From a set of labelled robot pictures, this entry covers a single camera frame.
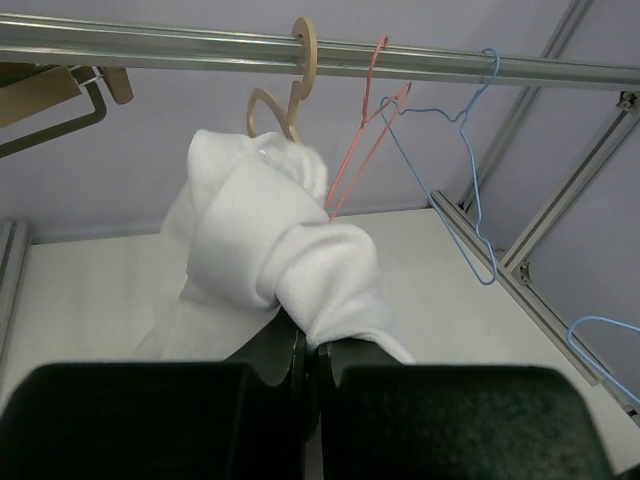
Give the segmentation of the blue wire hanger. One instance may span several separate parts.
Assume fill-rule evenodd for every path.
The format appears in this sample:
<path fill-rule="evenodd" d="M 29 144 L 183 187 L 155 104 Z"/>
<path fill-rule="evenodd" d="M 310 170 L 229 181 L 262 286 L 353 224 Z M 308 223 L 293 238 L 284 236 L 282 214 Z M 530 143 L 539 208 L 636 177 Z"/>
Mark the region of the blue wire hanger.
<path fill-rule="evenodd" d="M 639 321 L 588 315 L 568 328 L 569 346 L 597 370 L 608 386 L 639 410 Z"/>

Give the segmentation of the white t shirt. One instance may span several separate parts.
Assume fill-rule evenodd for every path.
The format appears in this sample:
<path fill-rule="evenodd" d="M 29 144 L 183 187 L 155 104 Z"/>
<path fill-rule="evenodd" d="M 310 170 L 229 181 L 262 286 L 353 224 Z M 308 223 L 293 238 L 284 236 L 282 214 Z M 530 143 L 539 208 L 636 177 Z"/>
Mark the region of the white t shirt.
<path fill-rule="evenodd" d="M 196 132 L 187 181 L 161 226 L 145 360 L 222 360 L 278 313 L 309 350 L 353 338 L 408 363 L 376 246 L 329 219 L 327 167 L 280 134 Z"/>

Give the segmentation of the beige plastic hanger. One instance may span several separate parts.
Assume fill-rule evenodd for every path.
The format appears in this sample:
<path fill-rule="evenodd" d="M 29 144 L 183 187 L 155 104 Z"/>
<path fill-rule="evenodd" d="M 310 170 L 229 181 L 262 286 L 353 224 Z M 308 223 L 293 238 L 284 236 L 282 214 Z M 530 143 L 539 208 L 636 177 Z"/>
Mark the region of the beige plastic hanger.
<path fill-rule="evenodd" d="M 282 134 L 290 141 L 301 143 L 297 131 L 297 115 L 299 103 L 306 100 L 314 86 L 317 73 L 318 51 L 317 33 L 313 20 L 309 17 L 299 17 L 294 23 L 291 35 L 301 42 L 302 48 L 302 77 L 292 82 L 287 108 L 263 88 L 254 88 L 249 96 L 246 127 L 251 138 L 257 136 L 255 123 L 255 109 L 259 102 L 264 103 L 277 120 Z"/>

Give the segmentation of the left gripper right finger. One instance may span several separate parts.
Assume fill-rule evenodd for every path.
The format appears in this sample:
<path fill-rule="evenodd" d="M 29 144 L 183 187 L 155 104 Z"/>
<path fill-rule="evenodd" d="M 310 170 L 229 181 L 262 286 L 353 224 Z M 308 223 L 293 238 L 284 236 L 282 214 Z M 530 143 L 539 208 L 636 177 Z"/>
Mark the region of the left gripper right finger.
<path fill-rule="evenodd" d="M 611 479 L 587 405 L 536 366 L 404 365 L 346 339 L 318 351 L 328 479 Z"/>

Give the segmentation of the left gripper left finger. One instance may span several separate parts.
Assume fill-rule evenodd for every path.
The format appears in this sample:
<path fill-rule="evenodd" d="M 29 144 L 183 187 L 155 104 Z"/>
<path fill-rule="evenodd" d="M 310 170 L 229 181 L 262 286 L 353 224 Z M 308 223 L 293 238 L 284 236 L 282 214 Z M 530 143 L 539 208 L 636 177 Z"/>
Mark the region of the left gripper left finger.
<path fill-rule="evenodd" d="M 5 479 L 299 479 L 306 342 L 278 314 L 220 362 L 53 363 L 1 416 Z"/>

